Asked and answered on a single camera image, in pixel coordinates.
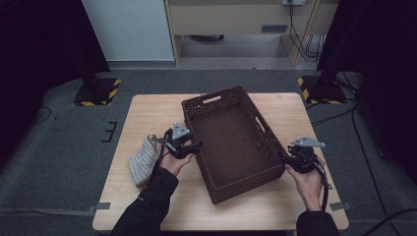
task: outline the yellow and black tape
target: yellow and black tape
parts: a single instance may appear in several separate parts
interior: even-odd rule
[[[95,105],[108,105],[113,101],[114,96],[116,95],[117,90],[119,89],[119,85],[121,83],[121,80],[115,80],[113,88],[111,92],[108,95],[108,98],[106,100],[102,101],[78,101],[74,102],[75,106],[95,106]]]
[[[304,84],[303,78],[298,78],[297,82],[298,82],[298,86],[300,87],[301,91],[303,92],[304,99],[306,100],[306,103],[308,103],[308,104],[318,104],[318,103],[320,103],[320,104],[337,105],[337,104],[345,103],[344,100],[311,98],[310,93],[309,93],[307,87]]]

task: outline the person's left hand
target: person's left hand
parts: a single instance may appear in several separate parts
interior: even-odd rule
[[[191,158],[193,157],[193,154],[190,153],[183,159],[177,159],[171,153],[169,153],[169,150],[167,147],[164,148],[163,154],[165,154],[165,156],[160,161],[159,167],[165,168],[166,170],[168,170],[175,176],[178,176],[182,167],[190,163]]]

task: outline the black jacket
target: black jacket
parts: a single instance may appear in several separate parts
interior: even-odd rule
[[[120,216],[111,236],[160,235],[160,223],[169,211],[178,180],[169,171],[158,168],[151,184],[139,194]],[[297,220],[299,236],[339,235],[331,215],[323,211],[305,211]]]

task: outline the brown wicker basket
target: brown wicker basket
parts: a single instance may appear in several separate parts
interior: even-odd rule
[[[279,178],[285,151],[241,87],[182,101],[185,123],[203,140],[197,155],[213,204]]]

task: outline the wall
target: wall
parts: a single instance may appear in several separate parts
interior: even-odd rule
[[[82,0],[107,61],[174,61],[162,0]]]

